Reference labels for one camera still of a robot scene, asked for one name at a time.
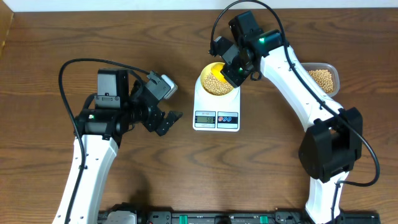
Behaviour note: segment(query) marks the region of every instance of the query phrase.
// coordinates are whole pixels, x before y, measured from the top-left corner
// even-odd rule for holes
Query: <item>white wall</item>
[[[398,7],[398,0],[262,0],[272,8]],[[234,0],[4,0],[14,12],[224,9]],[[241,3],[235,9],[260,5]]]

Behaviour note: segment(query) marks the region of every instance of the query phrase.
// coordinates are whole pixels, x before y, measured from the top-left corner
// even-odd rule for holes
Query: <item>scale display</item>
[[[197,116],[197,123],[214,123],[214,117]]]
[[[195,112],[196,128],[216,128],[216,112],[215,111],[196,111]]]

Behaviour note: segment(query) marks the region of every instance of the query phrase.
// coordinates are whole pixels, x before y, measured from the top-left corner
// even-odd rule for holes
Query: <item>soybeans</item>
[[[308,71],[308,74],[310,74],[325,93],[333,92],[333,81],[331,79],[331,73],[328,70],[312,70]]]
[[[203,87],[208,93],[216,96],[225,95],[233,89],[231,84],[219,81],[212,73],[204,79]]]

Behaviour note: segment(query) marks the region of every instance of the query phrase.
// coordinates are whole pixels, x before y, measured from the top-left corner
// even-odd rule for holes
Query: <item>cable clip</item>
[[[295,63],[293,63],[290,67],[289,67],[289,71],[291,71],[292,70],[292,68],[294,68],[296,66],[296,64]]]
[[[81,165],[79,165],[79,169],[82,169],[82,168],[81,168]],[[85,168],[84,168],[84,169],[88,169],[88,166],[85,165]]]
[[[322,110],[322,107],[326,105],[325,101],[322,101],[321,103],[319,103],[319,109]]]

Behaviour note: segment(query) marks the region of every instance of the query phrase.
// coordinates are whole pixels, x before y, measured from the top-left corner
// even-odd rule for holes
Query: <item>green connector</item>
[[[268,216],[260,216],[260,224],[268,224]]]
[[[188,224],[188,215],[180,215],[180,224]]]

